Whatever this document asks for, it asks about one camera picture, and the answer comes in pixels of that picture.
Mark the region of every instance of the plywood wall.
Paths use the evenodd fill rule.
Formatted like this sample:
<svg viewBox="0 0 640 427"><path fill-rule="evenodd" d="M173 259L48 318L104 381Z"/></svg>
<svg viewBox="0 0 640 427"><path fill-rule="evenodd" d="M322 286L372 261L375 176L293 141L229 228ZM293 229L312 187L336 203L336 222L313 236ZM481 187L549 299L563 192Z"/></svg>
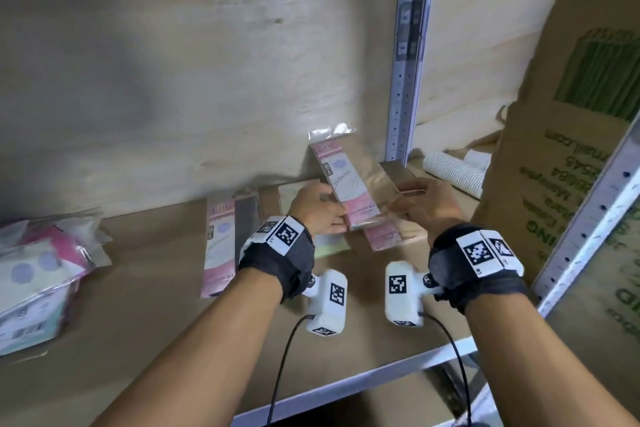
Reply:
<svg viewBox="0 0 640 427"><path fill-rule="evenodd" d="M462 143L493 130L552 2L434 1L417 146L451 146L429 122ZM396 0L0 7L2 218L293 178L307 131L341 121L383 156Z"/></svg>

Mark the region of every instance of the barcode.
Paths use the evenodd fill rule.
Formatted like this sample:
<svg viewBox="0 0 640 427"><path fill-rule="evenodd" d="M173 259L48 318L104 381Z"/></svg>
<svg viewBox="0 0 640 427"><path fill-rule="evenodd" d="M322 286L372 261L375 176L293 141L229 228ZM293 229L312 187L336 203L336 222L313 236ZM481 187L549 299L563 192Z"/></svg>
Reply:
<svg viewBox="0 0 640 427"><path fill-rule="evenodd" d="M13 333L12 339L18 339L23 336L28 336L29 334L36 333L44 328L46 321L42 321L41 323L34 324L32 326L28 326L26 328L18 329L15 333Z"/></svg>

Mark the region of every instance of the purple circle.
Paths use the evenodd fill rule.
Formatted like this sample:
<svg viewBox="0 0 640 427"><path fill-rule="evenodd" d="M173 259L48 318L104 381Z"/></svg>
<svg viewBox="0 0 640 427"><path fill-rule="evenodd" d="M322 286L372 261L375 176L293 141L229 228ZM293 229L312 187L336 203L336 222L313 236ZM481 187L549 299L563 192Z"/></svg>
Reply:
<svg viewBox="0 0 640 427"><path fill-rule="evenodd" d="M33 267L25 262L15 264L11 269L11 281L16 284L28 284L33 280Z"/></svg>
<svg viewBox="0 0 640 427"><path fill-rule="evenodd" d="M38 265L42 270L52 272L60 267L60 262L53 252L42 252L38 257Z"/></svg>

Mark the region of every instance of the white camera device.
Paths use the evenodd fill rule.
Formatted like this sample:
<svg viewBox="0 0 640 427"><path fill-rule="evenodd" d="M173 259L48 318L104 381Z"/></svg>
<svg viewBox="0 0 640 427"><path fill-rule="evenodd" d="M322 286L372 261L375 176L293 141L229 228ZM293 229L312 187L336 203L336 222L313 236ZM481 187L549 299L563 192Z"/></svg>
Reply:
<svg viewBox="0 0 640 427"><path fill-rule="evenodd" d="M315 316L307 323L307 331L319 336L340 334L346 320L347 277L327 269L319 277L312 275L302 294L311 298L307 313Z"/></svg>
<svg viewBox="0 0 640 427"><path fill-rule="evenodd" d="M398 326L422 326L421 296L442 294L429 273L417 272L407 261L391 262L385 272L385 315Z"/></svg>

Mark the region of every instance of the human arm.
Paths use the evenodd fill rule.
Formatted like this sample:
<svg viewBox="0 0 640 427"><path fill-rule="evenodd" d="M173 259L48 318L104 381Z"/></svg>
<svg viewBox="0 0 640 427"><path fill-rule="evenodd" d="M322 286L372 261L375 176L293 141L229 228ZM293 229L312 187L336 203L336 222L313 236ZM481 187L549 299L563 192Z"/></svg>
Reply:
<svg viewBox="0 0 640 427"><path fill-rule="evenodd" d="M474 230L463 225L448 183L420 179L399 189L425 190L419 196L399 198L390 209L425 228L432 247L444 246L443 240L446 246L454 243L456 228L462 234ZM518 285L515 272L500 274ZM476 297L468 303L464 299L468 290L450 292L456 296L456 307L463 304L460 309L467 316L483 372L506 425L638 426L551 330L526 295L478 293L481 289L476 287Z"/></svg>
<svg viewBox="0 0 640 427"><path fill-rule="evenodd" d="M289 212L311 236L346 230L340 218L344 208L321 201L324 193L331 193L331 188L304 188ZM274 275L253 267L241 269L220 297L119 395L93 427L228 426L283 293L284 286Z"/></svg>

